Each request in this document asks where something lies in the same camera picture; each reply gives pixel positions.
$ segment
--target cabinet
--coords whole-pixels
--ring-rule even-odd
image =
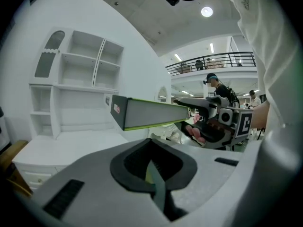
[[[119,92],[123,50],[101,36],[53,28],[30,80],[33,137],[113,128],[104,100]]]

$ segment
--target black backpack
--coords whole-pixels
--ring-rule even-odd
[[[232,97],[232,107],[233,108],[240,108],[240,101],[236,96],[236,93],[234,92],[234,90],[230,87],[227,87],[227,89],[229,90],[229,93],[231,94]]]

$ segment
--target balcony railing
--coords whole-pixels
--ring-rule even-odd
[[[223,67],[256,66],[253,52],[211,54],[167,66],[171,76]]]

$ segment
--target ceiling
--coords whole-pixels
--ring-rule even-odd
[[[236,22],[240,17],[229,0],[181,1],[176,6],[169,5],[165,0],[104,1],[134,26],[158,55],[164,54],[157,51],[159,43],[161,44],[160,47],[164,48],[162,51],[169,52],[206,37],[239,31],[238,28],[234,30],[234,27],[237,27]],[[214,10],[211,17],[206,18],[201,15],[201,9],[205,6]],[[192,28],[195,26],[199,33],[190,34],[193,33],[194,29]]]
[[[221,81],[227,87],[231,87],[238,96],[243,96],[244,94],[249,93],[250,90],[258,89],[258,79],[254,78],[222,79]],[[186,94],[182,93],[182,91],[186,91],[189,94],[193,94],[194,96],[202,96],[203,82],[189,81],[172,85],[171,94],[173,96],[186,96]],[[208,92],[213,93],[214,88],[209,87]]]
[[[164,66],[169,66],[171,64],[179,62],[175,54],[178,54],[178,56],[183,61],[200,56],[210,55],[212,54],[210,49],[210,43],[213,43],[214,45],[214,54],[226,53],[229,50],[230,41],[230,36],[202,40],[200,42],[192,43],[176,50],[173,50],[172,52],[161,56],[160,59],[163,62]]]

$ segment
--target hand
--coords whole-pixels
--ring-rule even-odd
[[[200,130],[197,129],[197,128],[193,128],[191,127],[190,125],[187,125],[186,127],[186,130],[188,131],[188,133],[191,135],[191,136],[194,136],[196,138],[197,141],[201,142],[201,143],[205,143],[206,140],[204,138],[201,137],[201,134],[200,134]]]

